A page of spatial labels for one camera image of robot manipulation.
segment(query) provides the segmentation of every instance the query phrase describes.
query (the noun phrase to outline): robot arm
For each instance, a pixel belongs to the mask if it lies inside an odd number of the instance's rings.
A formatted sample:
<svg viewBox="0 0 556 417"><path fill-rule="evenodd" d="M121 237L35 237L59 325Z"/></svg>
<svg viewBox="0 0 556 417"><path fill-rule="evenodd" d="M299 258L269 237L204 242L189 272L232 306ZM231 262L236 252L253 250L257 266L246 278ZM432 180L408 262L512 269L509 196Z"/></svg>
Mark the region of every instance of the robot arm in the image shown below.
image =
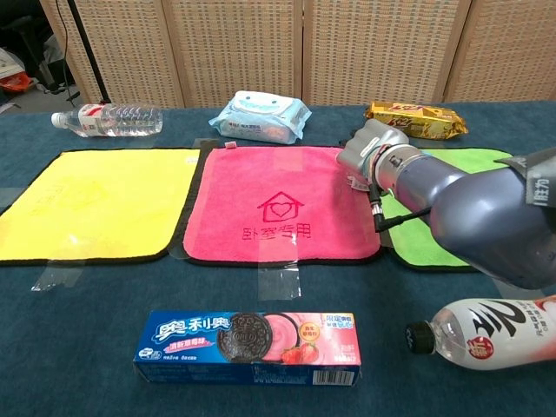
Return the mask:
<svg viewBox="0 0 556 417"><path fill-rule="evenodd" d="M338 155L369 183L377 231L419 217L441 247L493 278L527 289L556 283L556 210L526 204L519 173L467 174L408 142L370 119ZM381 190L413 215L384 219Z"/></svg>

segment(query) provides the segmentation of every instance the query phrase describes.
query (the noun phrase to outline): house logo on towel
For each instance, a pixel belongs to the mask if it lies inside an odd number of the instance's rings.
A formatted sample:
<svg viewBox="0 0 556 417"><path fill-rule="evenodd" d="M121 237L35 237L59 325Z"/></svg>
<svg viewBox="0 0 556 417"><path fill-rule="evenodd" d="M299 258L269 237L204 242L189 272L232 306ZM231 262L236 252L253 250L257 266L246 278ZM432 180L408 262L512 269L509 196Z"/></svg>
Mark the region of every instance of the house logo on towel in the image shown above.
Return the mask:
<svg viewBox="0 0 556 417"><path fill-rule="evenodd" d="M257 208L262 209L262 221L271 223L294 219L299 214L299 207L302 206L302 202L280 191Z"/></svg>

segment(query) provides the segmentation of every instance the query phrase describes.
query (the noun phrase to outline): wet wipes package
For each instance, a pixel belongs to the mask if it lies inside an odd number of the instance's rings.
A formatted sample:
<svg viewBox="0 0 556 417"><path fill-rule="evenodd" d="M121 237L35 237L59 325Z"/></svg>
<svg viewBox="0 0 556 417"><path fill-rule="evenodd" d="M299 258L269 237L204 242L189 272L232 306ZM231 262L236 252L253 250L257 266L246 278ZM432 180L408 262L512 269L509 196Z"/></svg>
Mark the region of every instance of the wet wipes package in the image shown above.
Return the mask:
<svg viewBox="0 0 556 417"><path fill-rule="evenodd" d="M298 98L238 91L224 110L208 121L222 136L291 144L303 138L311 112Z"/></svg>
<svg viewBox="0 0 556 417"><path fill-rule="evenodd" d="M134 363L151 382L350 387L361 357L350 313L153 311Z"/></svg>

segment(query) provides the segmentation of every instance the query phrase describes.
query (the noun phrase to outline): green towel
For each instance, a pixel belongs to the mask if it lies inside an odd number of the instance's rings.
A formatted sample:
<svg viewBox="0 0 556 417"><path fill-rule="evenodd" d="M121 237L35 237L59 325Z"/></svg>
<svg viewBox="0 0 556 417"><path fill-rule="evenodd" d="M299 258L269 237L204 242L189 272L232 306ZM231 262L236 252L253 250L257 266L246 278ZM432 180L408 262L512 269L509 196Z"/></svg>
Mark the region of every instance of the green towel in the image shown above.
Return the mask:
<svg viewBox="0 0 556 417"><path fill-rule="evenodd" d="M423 149L444 162L462 169L470 174L503 168L506 165L494 162L496 159L507 158L511 155L494 149ZM394 217L409 213L392 196L382 199L384 216ZM403 263L418 269L474 270L461 259L441 248L431 236L430 229L421 220L415 219L400 226L391 228L388 233L392 240L394 252Z"/></svg>

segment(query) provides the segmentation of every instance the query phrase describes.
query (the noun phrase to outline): oreo box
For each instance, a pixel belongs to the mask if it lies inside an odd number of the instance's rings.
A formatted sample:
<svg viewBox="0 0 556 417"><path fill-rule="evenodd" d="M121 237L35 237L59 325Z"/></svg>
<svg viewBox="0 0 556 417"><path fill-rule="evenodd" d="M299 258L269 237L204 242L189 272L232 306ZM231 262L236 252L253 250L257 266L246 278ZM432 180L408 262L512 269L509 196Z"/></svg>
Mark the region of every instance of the oreo box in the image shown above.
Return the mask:
<svg viewBox="0 0 556 417"><path fill-rule="evenodd" d="M153 311L134 358L151 382L352 386L350 313Z"/></svg>

